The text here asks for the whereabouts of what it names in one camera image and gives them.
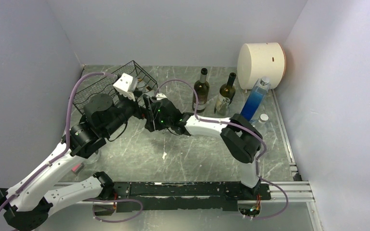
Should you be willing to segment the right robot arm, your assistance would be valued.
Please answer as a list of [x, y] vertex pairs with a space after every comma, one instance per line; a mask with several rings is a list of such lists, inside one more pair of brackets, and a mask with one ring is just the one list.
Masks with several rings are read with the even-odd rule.
[[150, 132], [170, 129], [175, 135], [208, 136], [221, 139], [234, 159], [241, 163], [241, 194], [253, 199], [259, 193], [260, 179], [254, 160], [263, 137], [242, 115], [212, 118], [182, 113], [164, 94], [143, 96], [145, 128]]

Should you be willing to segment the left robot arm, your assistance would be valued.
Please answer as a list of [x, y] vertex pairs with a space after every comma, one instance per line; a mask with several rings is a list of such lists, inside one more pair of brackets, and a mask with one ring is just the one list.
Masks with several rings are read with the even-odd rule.
[[115, 195], [114, 182], [96, 172], [82, 182], [61, 189], [53, 186], [74, 166], [84, 162], [106, 144], [106, 140], [132, 116], [148, 117], [147, 96], [142, 100], [100, 93], [84, 105], [79, 124], [67, 126], [53, 152], [16, 185], [0, 188], [0, 208], [7, 224], [19, 231], [31, 231], [57, 211], [86, 199], [108, 200]]

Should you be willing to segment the green wine bottle silver neck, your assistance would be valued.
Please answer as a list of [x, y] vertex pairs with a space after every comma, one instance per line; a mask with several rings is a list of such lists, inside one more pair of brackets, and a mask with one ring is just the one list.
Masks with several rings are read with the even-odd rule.
[[193, 95], [192, 110], [196, 110], [197, 113], [205, 111], [210, 85], [207, 81], [207, 68], [202, 68], [200, 71], [200, 78], [194, 83], [194, 90], [197, 93], [197, 97]]

